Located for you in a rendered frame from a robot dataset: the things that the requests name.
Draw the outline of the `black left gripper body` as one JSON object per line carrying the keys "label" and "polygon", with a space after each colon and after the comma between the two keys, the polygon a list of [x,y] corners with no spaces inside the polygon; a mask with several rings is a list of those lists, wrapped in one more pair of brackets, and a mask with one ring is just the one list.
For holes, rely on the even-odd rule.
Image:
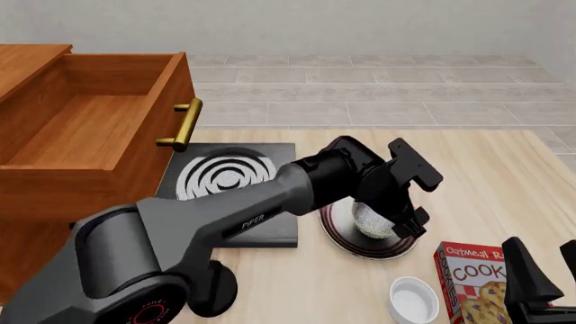
{"label": "black left gripper body", "polygon": [[425,225],[428,223],[428,213],[423,207],[417,209],[408,207],[393,223],[392,230],[400,239],[408,237],[418,239],[426,233]]}

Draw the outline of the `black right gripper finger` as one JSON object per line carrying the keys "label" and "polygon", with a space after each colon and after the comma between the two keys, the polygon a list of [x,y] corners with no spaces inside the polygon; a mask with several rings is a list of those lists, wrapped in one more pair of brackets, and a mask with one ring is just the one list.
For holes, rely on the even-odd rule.
{"label": "black right gripper finger", "polygon": [[571,272],[571,275],[576,282],[576,239],[560,246],[560,251],[565,264]]}
{"label": "black right gripper finger", "polygon": [[505,304],[553,302],[564,293],[544,274],[519,237],[502,245],[507,273]]}

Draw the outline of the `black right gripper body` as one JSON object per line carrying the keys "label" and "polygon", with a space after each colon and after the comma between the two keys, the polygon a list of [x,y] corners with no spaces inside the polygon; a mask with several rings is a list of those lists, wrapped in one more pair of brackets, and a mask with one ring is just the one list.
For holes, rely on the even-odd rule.
{"label": "black right gripper body", "polygon": [[546,301],[505,301],[512,324],[576,324],[576,307]]}

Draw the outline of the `white plate with red rings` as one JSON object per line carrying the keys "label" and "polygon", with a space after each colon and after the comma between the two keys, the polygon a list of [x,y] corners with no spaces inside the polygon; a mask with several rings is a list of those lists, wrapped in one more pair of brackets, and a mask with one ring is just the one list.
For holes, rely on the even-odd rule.
{"label": "white plate with red rings", "polygon": [[400,239],[395,234],[387,238],[367,237],[355,225],[354,199],[345,198],[319,210],[319,220],[328,237],[340,248],[361,258],[391,260],[408,254],[417,239]]}

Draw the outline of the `flat black stove plate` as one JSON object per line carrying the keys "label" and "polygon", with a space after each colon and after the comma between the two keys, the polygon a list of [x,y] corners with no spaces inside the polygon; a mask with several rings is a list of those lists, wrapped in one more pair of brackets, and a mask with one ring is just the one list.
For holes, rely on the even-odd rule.
{"label": "flat black stove plate", "polygon": [[[191,143],[172,155],[155,196],[186,201],[262,183],[295,159],[293,143]],[[285,212],[220,246],[296,248],[297,218]]]}

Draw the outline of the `red oatmeal cookies box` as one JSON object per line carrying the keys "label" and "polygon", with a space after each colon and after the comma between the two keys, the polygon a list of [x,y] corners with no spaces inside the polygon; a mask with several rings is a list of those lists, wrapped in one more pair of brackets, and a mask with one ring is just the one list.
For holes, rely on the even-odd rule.
{"label": "red oatmeal cookies box", "polygon": [[434,261],[451,324],[512,324],[500,247],[441,242]]}

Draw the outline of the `small white ramekin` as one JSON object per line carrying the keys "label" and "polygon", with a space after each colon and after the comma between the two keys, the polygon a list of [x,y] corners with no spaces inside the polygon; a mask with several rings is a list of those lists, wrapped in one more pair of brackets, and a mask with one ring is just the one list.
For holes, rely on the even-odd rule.
{"label": "small white ramekin", "polygon": [[398,277],[389,290],[388,310],[398,324],[432,324],[439,299],[430,285],[417,277]]}

